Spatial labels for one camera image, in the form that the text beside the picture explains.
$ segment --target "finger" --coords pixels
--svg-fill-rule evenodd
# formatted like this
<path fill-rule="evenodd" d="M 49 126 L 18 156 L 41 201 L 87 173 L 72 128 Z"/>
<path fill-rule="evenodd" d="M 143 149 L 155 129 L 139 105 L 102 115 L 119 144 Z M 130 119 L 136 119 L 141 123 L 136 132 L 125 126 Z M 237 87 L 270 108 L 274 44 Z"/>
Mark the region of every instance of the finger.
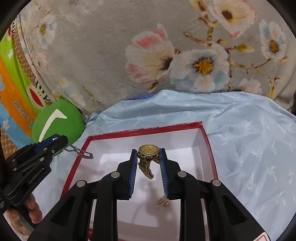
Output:
<path fill-rule="evenodd" d="M 36 200 L 33 194 L 30 194 L 28 200 L 26 201 L 26 205 L 29 209 L 33 209 L 35 206 Z"/>
<path fill-rule="evenodd" d="M 19 221 L 20 215 L 15 209 L 9 208 L 6 213 L 10 220 Z"/>
<path fill-rule="evenodd" d="M 39 210 L 38 216 L 35 220 L 32 220 L 32 223 L 40 223 L 42 220 L 42 212 Z"/>
<path fill-rule="evenodd" d="M 14 221 L 11 220 L 11 225 L 14 227 L 14 229 L 25 236 L 29 236 L 31 233 L 29 232 L 29 230 L 27 230 L 19 221 Z"/>
<path fill-rule="evenodd" d="M 29 210 L 29 217 L 31 218 L 33 223 L 39 223 L 41 221 L 42 213 L 37 203 L 35 203 L 33 209 Z"/>

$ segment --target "flower print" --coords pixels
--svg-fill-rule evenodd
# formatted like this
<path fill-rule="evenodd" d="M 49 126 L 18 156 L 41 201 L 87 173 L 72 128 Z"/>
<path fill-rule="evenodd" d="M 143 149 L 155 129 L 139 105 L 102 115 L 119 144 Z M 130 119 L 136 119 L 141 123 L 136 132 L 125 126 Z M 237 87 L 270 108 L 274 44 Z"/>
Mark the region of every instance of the flower print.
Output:
<path fill-rule="evenodd" d="M 239 44 L 234 48 L 241 53 L 253 53 L 255 51 L 255 49 L 252 46 L 247 44 Z"/>
<path fill-rule="evenodd" d="M 267 174 L 269 174 L 271 177 L 273 177 L 274 181 L 276 182 L 276 173 L 274 171 L 275 168 L 276 168 L 275 166 L 268 167 Z"/>
<path fill-rule="evenodd" d="M 159 80 L 168 74 L 175 48 L 160 24 L 154 32 L 142 32 L 126 48 L 126 72 L 137 83 Z"/>
<path fill-rule="evenodd" d="M 294 153 L 294 149 L 296 149 L 295 145 L 292 144 L 292 141 L 290 141 L 289 145 L 288 145 L 289 150 Z"/>
<path fill-rule="evenodd" d="M 249 190 L 255 190 L 255 193 L 257 192 L 257 187 L 258 187 L 258 185 L 257 185 L 257 183 L 254 181 L 254 173 L 252 172 L 252 175 L 251 175 L 251 178 L 249 179 L 249 182 L 250 183 L 248 183 L 247 184 L 247 188 L 249 189 Z"/>
<path fill-rule="evenodd" d="M 277 151 L 276 151 L 276 148 L 274 147 L 274 144 L 275 144 L 275 140 L 269 145 L 269 149 L 276 155 L 277 154 Z"/>
<path fill-rule="evenodd" d="M 2 128 L 3 128 L 4 130 L 6 130 L 6 131 L 10 128 L 9 120 L 4 120 L 4 121 L 3 121 Z"/>
<path fill-rule="evenodd" d="M 256 212 L 255 213 L 252 213 L 253 214 L 253 217 L 256 218 L 256 220 L 258 220 L 260 218 L 260 214 L 266 209 L 266 206 L 261 206 L 259 208 L 257 208 Z"/>
<path fill-rule="evenodd" d="M 228 141 L 232 139 L 232 137 L 226 133 L 219 133 L 218 136 L 220 137 L 221 141 L 223 141 L 222 146 L 226 145 Z"/>
<path fill-rule="evenodd" d="M 251 150 L 251 153 L 258 158 L 259 162 L 262 160 L 263 150 L 260 147 L 257 150 Z"/>
<path fill-rule="evenodd" d="M 72 98 L 77 104 L 79 104 L 81 107 L 85 107 L 86 103 L 83 100 L 83 95 L 79 93 L 79 90 L 76 88 L 75 84 L 71 81 L 68 81 L 65 78 L 62 78 L 59 81 L 64 93 Z"/>
<path fill-rule="evenodd" d="M 156 119 L 160 119 L 161 121 L 164 121 L 165 119 L 165 114 L 159 112 L 158 115 L 155 116 Z"/>
<path fill-rule="evenodd" d="M 174 101 L 177 98 L 176 92 L 163 92 L 163 95 L 166 97 L 166 100 Z"/>
<path fill-rule="evenodd" d="M 216 97 L 223 103 L 224 102 L 224 98 L 223 98 L 223 95 L 221 93 L 218 93 L 216 95 Z"/>
<path fill-rule="evenodd" d="M 170 81 L 191 83 L 193 92 L 221 90 L 229 81 L 228 54 L 217 43 L 210 49 L 190 50 L 176 55 L 170 65 Z"/>
<path fill-rule="evenodd" d="M 52 44 L 56 29 L 57 22 L 53 15 L 47 14 L 45 18 L 40 21 L 37 28 L 37 38 L 43 49 L 47 49 L 48 45 Z"/>
<path fill-rule="evenodd" d="M 289 133 L 296 133 L 296 124 L 294 122 L 286 124 Z"/>
<path fill-rule="evenodd" d="M 59 11 L 69 22 L 83 26 L 86 16 L 92 14 L 104 4 L 104 0 L 69 0 L 59 1 Z"/>
<path fill-rule="evenodd" d="M 278 205 L 278 206 L 281 206 L 281 205 L 284 205 L 284 206 L 286 206 L 286 201 L 285 201 L 285 199 L 284 199 L 284 195 L 285 195 L 285 193 L 284 192 L 280 192 L 278 195 L 277 195 L 277 197 L 276 197 L 276 205 Z"/>
<path fill-rule="evenodd" d="M 9 59 L 11 59 L 12 56 L 13 56 L 13 49 L 11 49 L 11 50 L 9 51 L 9 54 L 7 55 L 7 57 L 8 57 Z"/>
<path fill-rule="evenodd" d="M 256 131 L 256 126 L 253 125 L 253 121 L 242 121 L 242 128 L 244 129 L 244 135 L 253 134 Z"/>
<path fill-rule="evenodd" d="M 237 92 L 232 92 L 229 94 L 229 97 L 233 100 L 238 100 L 240 98 L 240 95 Z"/>
<path fill-rule="evenodd" d="M 240 89 L 244 92 L 253 93 L 257 95 L 262 94 L 262 89 L 260 88 L 260 83 L 258 80 L 253 79 L 253 77 L 248 81 L 246 78 L 243 78 L 239 83 L 237 89 Z"/>
<path fill-rule="evenodd" d="M 56 99 L 58 99 L 58 98 L 60 97 L 60 94 L 59 94 L 59 92 L 58 92 L 57 90 L 53 90 L 53 91 L 52 91 L 52 95 L 53 95 Z"/>
<path fill-rule="evenodd" d="M 230 112 L 234 112 L 234 113 L 239 113 L 239 110 L 237 109 L 237 107 L 235 106 L 235 104 L 233 103 L 232 107 L 229 109 Z"/>
<path fill-rule="evenodd" d="M 222 112 L 223 112 L 222 110 L 217 110 L 217 109 L 212 110 L 211 111 L 212 114 L 210 115 L 210 118 L 209 118 L 210 122 L 213 122 L 214 118 L 219 116 Z"/>
<path fill-rule="evenodd" d="M 292 181 L 294 181 L 294 173 L 289 169 L 288 177 L 285 182 L 291 185 Z"/>
<path fill-rule="evenodd" d="M 49 69 L 48 67 L 48 57 L 43 52 L 36 52 L 33 55 L 34 62 L 37 64 L 37 67 Z"/>
<path fill-rule="evenodd" d="M 287 50 L 287 40 L 279 25 L 262 20 L 259 24 L 261 51 L 266 59 L 282 59 Z"/>
<path fill-rule="evenodd" d="M 144 122 L 144 119 L 142 117 L 137 117 L 137 122 L 133 125 L 134 127 L 136 127 L 136 125 L 140 124 L 141 122 Z"/>
<path fill-rule="evenodd" d="M 287 131 L 282 126 L 280 126 L 279 124 L 278 124 L 278 127 L 280 128 L 281 133 L 283 133 L 283 136 L 285 136 Z"/>
<path fill-rule="evenodd" d="M 201 12 L 207 11 L 207 6 L 203 0 L 189 0 L 189 2 L 196 10 L 199 10 Z"/>
<path fill-rule="evenodd" d="M 270 131 L 270 128 L 268 127 L 264 117 L 260 117 L 260 122 L 263 126 L 265 126 Z"/>
<path fill-rule="evenodd" d="M 242 148 L 238 147 L 234 155 L 236 162 L 238 162 L 239 166 L 242 167 L 246 159 L 246 157 L 242 155 Z"/>
<path fill-rule="evenodd" d="M 256 21 L 256 11 L 246 0 L 213 0 L 213 3 L 210 12 L 230 37 L 241 36 Z"/>

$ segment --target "gray floral blanket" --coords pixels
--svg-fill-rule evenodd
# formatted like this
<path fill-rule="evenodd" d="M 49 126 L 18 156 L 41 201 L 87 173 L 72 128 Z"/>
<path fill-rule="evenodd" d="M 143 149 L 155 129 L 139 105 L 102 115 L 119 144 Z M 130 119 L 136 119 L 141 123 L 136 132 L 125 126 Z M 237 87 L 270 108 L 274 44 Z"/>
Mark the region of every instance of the gray floral blanket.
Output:
<path fill-rule="evenodd" d="M 85 114 L 162 89 L 294 103 L 296 41 L 266 0 L 36 0 L 19 21 L 43 89 Z"/>

